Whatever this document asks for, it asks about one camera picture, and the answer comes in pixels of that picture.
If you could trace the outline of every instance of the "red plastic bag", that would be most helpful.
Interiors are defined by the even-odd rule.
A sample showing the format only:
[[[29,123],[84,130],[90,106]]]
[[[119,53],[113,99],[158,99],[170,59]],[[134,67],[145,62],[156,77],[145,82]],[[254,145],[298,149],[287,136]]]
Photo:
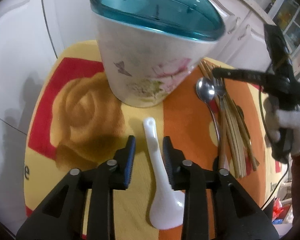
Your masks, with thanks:
[[[284,210],[279,198],[275,198],[273,204],[272,221],[275,220]]]

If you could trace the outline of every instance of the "glove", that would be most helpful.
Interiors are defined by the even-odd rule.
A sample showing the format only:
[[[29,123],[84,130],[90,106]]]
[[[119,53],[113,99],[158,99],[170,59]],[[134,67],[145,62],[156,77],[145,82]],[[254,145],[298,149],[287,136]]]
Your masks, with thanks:
[[[284,111],[278,109],[278,102],[274,98],[267,98],[264,101],[266,110],[265,122],[272,141],[280,140],[279,128],[293,129],[293,142],[291,156],[300,155],[300,106],[296,111]]]

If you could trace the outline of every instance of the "plastic lid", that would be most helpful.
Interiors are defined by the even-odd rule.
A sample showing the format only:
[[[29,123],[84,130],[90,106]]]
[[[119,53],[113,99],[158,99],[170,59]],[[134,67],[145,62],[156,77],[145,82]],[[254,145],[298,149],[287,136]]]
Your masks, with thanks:
[[[202,41],[219,39],[225,26],[208,0],[90,0],[104,17]]]

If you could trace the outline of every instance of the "cabinet door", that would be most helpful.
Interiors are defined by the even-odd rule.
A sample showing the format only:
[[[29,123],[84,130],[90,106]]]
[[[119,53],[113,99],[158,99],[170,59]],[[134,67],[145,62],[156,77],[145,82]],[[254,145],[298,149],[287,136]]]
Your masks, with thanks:
[[[36,100],[55,60],[41,0],[1,0],[0,119],[28,132]]]
[[[224,36],[219,40],[214,49],[206,55],[213,59],[219,60],[219,55],[236,33],[238,27],[249,13],[249,8],[239,0],[209,0],[221,15],[226,31]]]
[[[43,6],[57,55],[74,43],[95,39],[90,0],[43,0]]]
[[[265,71],[271,60],[266,47],[263,22],[252,12],[219,56],[235,68]]]
[[[14,234],[26,220],[25,145],[26,135],[0,120],[0,222]]]

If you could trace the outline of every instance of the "ceramic cup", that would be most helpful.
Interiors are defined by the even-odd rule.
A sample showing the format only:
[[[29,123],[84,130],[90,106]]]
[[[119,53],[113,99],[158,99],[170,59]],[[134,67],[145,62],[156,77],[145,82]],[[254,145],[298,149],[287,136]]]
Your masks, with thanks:
[[[114,95],[135,107],[162,102],[216,41],[199,41],[93,14],[102,62]]]

